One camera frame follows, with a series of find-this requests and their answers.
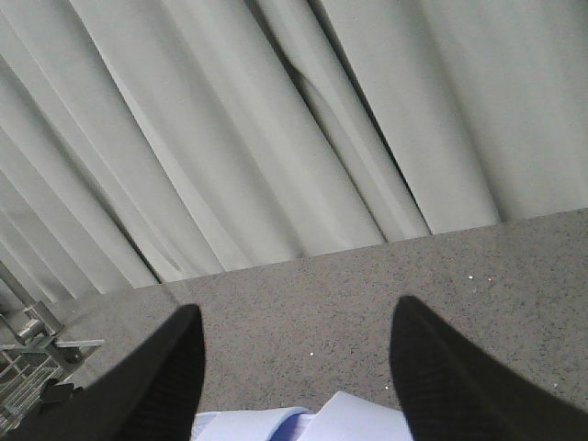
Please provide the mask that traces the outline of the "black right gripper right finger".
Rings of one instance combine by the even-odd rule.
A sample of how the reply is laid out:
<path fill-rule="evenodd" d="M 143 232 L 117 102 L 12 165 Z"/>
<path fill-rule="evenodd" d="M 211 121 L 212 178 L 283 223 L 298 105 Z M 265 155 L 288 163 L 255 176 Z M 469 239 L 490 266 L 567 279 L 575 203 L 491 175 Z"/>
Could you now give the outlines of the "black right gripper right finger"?
<path fill-rule="evenodd" d="M 390 372 L 416 440 L 584 440 L 587 413 L 515 373 L 414 296 L 390 330 Z"/>

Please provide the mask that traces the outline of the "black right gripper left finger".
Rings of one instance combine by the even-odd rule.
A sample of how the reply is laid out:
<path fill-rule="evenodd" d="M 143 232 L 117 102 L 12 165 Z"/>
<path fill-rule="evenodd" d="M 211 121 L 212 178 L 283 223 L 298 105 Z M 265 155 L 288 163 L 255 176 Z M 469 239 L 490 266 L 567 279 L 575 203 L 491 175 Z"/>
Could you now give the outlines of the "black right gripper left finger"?
<path fill-rule="evenodd" d="M 201 312 L 178 308 L 105 376 L 9 440 L 188 440 L 205 374 Z"/>

